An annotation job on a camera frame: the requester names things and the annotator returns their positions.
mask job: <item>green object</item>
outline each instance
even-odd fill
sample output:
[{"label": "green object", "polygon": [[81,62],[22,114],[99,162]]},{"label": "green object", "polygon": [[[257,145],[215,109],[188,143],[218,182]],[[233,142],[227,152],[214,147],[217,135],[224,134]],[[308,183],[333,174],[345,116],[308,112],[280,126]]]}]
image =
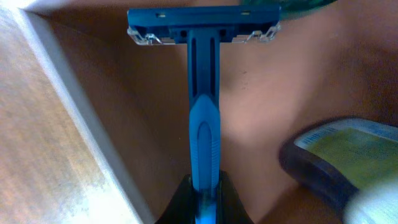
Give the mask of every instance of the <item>green object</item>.
[{"label": "green object", "polygon": [[279,3],[282,7],[282,19],[296,19],[307,16],[336,0],[242,0],[242,4],[256,5]]},{"label": "green object", "polygon": [[283,170],[343,216],[354,195],[398,176],[398,128],[361,118],[322,121],[289,139]]},{"label": "green object", "polygon": [[358,189],[398,170],[398,142],[353,128],[325,136],[307,150],[338,169]]}]

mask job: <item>razor handle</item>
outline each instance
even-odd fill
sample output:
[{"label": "razor handle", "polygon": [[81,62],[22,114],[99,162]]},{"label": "razor handle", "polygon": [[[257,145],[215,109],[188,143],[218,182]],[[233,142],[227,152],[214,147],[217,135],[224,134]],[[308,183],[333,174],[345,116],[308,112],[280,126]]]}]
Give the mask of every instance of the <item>razor handle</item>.
[{"label": "razor handle", "polygon": [[220,32],[193,28],[188,35],[189,138],[197,223],[216,220],[220,173]]}]

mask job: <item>wooden surface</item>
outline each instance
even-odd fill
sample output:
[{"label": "wooden surface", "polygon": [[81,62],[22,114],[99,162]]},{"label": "wooden surface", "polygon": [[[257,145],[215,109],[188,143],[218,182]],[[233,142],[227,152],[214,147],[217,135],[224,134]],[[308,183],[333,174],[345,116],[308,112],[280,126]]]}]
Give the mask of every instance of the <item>wooden surface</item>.
[{"label": "wooden surface", "polygon": [[[221,44],[221,168],[230,174],[255,222],[296,186],[277,160],[291,135],[335,116],[398,122],[398,47],[384,50],[382,39],[373,39],[378,27],[371,23],[379,17],[386,27],[394,26],[396,15],[382,14],[381,9],[397,4],[377,3],[338,1],[308,17],[283,22],[268,44]],[[352,11],[355,8],[361,8],[362,16]],[[361,20],[369,21],[375,33],[361,28]],[[384,40],[390,42],[394,35]],[[159,146],[170,155],[170,169],[175,175],[187,172],[186,46],[142,47],[127,36],[115,45],[120,46],[119,61],[130,90]]]},{"label": "wooden surface", "polygon": [[0,5],[0,223],[131,223]]}]

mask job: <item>brown background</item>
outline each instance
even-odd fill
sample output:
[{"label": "brown background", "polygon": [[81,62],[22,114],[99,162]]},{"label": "brown background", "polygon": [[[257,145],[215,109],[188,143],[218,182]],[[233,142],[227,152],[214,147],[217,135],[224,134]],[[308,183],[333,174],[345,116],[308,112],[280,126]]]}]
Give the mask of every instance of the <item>brown background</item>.
[{"label": "brown background", "polygon": [[[186,53],[185,46],[136,46],[126,35],[126,11],[210,4],[236,1],[74,1],[45,10],[68,26],[52,23],[155,217],[190,172]],[[333,219],[305,190],[289,193],[296,183],[280,170],[277,152],[291,134],[340,115],[398,124],[394,9],[396,1],[340,0],[284,22],[267,45],[221,46],[221,166],[255,222],[268,211],[270,223]]]},{"label": "brown background", "polygon": [[132,223],[0,2],[0,223]]}]

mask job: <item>white edge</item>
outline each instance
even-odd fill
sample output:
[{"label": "white edge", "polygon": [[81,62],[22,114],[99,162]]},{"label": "white edge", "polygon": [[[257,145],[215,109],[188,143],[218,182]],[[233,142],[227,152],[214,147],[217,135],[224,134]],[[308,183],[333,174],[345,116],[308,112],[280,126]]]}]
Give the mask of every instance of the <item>white edge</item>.
[{"label": "white edge", "polygon": [[10,10],[106,180],[120,190],[129,205],[134,223],[154,223],[149,207],[76,79],[49,23],[31,12]]}]

